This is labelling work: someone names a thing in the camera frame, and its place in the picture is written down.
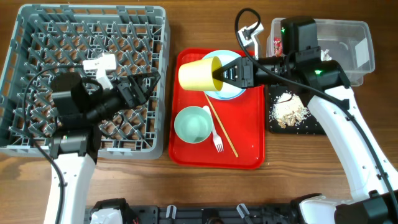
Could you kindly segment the white plastic fork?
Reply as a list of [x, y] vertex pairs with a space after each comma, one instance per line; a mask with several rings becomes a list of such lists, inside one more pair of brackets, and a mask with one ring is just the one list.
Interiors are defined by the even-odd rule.
[[[211, 115], [210, 107], [207, 106], [207, 105], [205, 105], [205, 106], [203, 107], [203, 109], [209, 114], [209, 116], [210, 116], [210, 118], [211, 118], [211, 120], [212, 120], [213, 118], [212, 118], [212, 115]], [[223, 151], [224, 151], [224, 148], [223, 148], [222, 139], [221, 139], [221, 137], [218, 135], [218, 133], [216, 132], [215, 124], [214, 124], [214, 121], [213, 121], [213, 120], [212, 120], [212, 123], [213, 123], [213, 128], [212, 128], [211, 133], [212, 133], [212, 135], [213, 135], [213, 143], [214, 143], [214, 145], [215, 145], [215, 147], [216, 147], [217, 152], [223, 152]]]

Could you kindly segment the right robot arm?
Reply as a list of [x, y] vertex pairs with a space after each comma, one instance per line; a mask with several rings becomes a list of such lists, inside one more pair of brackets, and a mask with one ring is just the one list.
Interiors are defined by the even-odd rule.
[[215, 70], [215, 79], [247, 89], [283, 83], [298, 95], [329, 138], [349, 182], [351, 200], [310, 194], [292, 201], [297, 223], [396, 223], [397, 170], [364, 121], [341, 65], [323, 61], [311, 17], [280, 23], [281, 57], [249, 54]]

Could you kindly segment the green bowl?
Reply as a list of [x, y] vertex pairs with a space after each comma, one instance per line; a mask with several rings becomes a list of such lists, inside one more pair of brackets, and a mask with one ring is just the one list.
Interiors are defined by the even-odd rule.
[[202, 107], [188, 106], [175, 117], [174, 131], [186, 143], [198, 144], [212, 133], [214, 124], [211, 115]]

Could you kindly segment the red snack wrapper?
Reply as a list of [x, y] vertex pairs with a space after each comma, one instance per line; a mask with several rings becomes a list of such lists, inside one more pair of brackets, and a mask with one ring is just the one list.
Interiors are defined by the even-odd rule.
[[273, 47], [274, 47], [274, 55], [276, 57], [283, 56], [282, 39], [281, 38], [274, 37]]

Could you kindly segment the yellow cup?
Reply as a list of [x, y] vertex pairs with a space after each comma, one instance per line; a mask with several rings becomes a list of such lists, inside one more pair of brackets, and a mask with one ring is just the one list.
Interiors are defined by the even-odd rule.
[[178, 81], [184, 90], [220, 91], [223, 82], [213, 78], [213, 72], [222, 67], [218, 57], [189, 62], [180, 66]]

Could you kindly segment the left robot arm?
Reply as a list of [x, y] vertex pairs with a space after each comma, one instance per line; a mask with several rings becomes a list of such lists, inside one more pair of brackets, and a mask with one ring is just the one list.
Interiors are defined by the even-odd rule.
[[96, 80], [77, 72], [61, 73], [51, 83], [52, 99], [61, 126], [50, 139], [52, 183], [45, 223], [83, 223], [86, 198], [103, 136], [99, 124], [121, 110], [145, 104], [158, 81], [158, 72], [128, 75], [88, 93]]

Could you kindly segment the white tissue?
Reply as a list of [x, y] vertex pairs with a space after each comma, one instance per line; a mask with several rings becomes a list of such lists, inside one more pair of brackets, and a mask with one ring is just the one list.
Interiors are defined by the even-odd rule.
[[321, 61], [330, 61], [332, 60], [332, 58], [330, 57], [330, 55], [328, 54], [329, 50], [321, 50]]

